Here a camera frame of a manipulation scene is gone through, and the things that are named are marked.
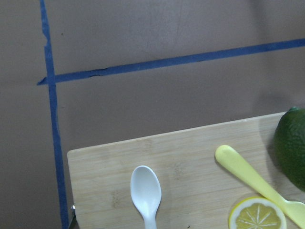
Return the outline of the wooden cutting board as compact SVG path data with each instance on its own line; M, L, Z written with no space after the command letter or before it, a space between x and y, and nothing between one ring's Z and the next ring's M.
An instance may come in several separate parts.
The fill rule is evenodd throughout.
M284 198L304 202L304 192L281 173L272 157L281 116L269 114L70 151L79 227L142 229L130 180L137 166L146 165L162 188L158 228L227 228L231 208L256 193L216 162L214 154L221 145L233 147Z

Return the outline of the green avocado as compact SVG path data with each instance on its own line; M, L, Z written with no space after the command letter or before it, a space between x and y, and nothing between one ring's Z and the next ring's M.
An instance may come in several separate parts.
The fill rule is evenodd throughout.
M274 133L274 154L285 176L305 190L305 110L290 108L279 120Z

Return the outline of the lemon slice upper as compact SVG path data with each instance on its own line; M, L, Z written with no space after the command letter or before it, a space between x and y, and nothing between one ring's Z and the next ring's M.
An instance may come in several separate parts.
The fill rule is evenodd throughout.
M246 198L236 204L228 218L230 229L285 229L286 218L273 202L261 198Z

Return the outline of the white plastic spoon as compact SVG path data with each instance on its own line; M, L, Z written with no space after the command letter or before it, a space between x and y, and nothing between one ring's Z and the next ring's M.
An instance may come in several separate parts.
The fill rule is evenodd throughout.
M146 229L156 229L156 214L162 199L158 177L148 166L134 169L130 182L131 198L141 214Z

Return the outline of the yellow plastic knife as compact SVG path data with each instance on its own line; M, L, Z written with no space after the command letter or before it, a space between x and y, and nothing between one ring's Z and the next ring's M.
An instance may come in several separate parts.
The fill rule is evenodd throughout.
M282 197L236 150L228 145L219 146L215 151L215 159L230 173L274 202L301 229L305 227L305 204Z

